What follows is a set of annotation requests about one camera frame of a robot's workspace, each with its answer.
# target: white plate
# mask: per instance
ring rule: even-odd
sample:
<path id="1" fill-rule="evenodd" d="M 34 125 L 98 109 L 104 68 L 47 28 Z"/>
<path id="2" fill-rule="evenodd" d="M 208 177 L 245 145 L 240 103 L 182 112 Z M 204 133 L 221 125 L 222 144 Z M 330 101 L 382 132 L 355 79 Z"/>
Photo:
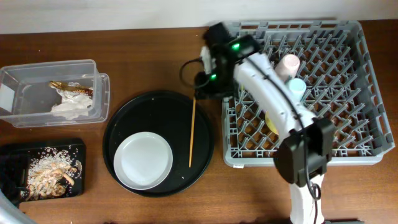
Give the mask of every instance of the white plate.
<path id="1" fill-rule="evenodd" d="M 114 171 L 126 186 L 147 190 L 169 174 L 173 152 L 167 141 L 155 133 L 141 132 L 126 138 L 116 150 Z"/>

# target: brown wrapper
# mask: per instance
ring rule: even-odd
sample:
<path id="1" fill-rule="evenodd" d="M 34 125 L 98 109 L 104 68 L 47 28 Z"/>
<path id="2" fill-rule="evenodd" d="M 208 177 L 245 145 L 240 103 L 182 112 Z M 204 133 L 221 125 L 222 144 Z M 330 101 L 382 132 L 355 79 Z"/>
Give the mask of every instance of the brown wrapper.
<path id="1" fill-rule="evenodd" d="M 70 91 L 72 93 L 80 93 L 80 94 L 84 94 L 84 95 L 91 96 L 91 97 L 93 96 L 93 90 L 91 90 L 89 87 L 83 86 L 83 85 L 70 86 L 63 82 L 51 81 L 49 83 L 49 86 L 53 87 L 53 88 L 57 88 L 59 90 Z"/>

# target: green led light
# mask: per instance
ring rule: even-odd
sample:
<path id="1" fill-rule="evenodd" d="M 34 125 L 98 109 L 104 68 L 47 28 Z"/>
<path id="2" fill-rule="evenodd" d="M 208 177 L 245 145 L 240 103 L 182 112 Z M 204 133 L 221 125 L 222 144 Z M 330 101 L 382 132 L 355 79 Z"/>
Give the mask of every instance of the green led light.
<path id="1" fill-rule="evenodd" d="M 232 45 L 232 49 L 238 50 L 240 46 L 241 46 L 240 44 L 234 44 L 234 45 Z"/>

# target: white label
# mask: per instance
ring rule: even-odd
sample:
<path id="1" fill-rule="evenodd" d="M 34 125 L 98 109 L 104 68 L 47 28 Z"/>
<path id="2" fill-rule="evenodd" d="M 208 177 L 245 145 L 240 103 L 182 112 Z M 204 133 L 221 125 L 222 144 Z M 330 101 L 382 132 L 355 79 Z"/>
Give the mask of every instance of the white label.
<path id="1" fill-rule="evenodd" d="M 243 169 L 243 164 L 234 164 L 234 168 Z"/>
<path id="2" fill-rule="evenodd" d="M 14 102 L 15 91 L 5 84 L 0 86 L 0 107 L 12 113 L 12 103 Z"/>

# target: brown tabletop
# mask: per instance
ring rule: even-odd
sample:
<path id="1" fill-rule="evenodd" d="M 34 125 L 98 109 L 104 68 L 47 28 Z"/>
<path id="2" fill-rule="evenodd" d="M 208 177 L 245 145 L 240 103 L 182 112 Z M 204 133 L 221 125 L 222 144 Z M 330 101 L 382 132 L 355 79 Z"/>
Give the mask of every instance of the brown tabletop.
<path id="1" fill-rule="evenodd" d="M 398 133 L 398 21 L 362 22 L 392 132 Z M 0 35 L 0 67 L 24 63 L 93 59 L 111 82 L 111 116 L 150 90 L 193 91 L 178 79 L 188 59 L 198 57 L 205 28 L 108 30 Z M 200 101 L 215 127 L 213 159 L 189 189 L 165 198 L 146 198 L 122 188 L 102 155 L 104 123 L 54 128 L 13 128 L 0 121 L 0 145 L 47 139 L 84 140 L 86 189 L 74 198 L 24 202 L 20 209 L 38 223 L 251 223 L 287 218 L 290 195 L 273 167 L 233 169 L 223 161 L 221 104 Z M 398 150 L 374 166 L 330 167 L 322 185 L 326 219 L 358 218 L 397 223 Z"/>

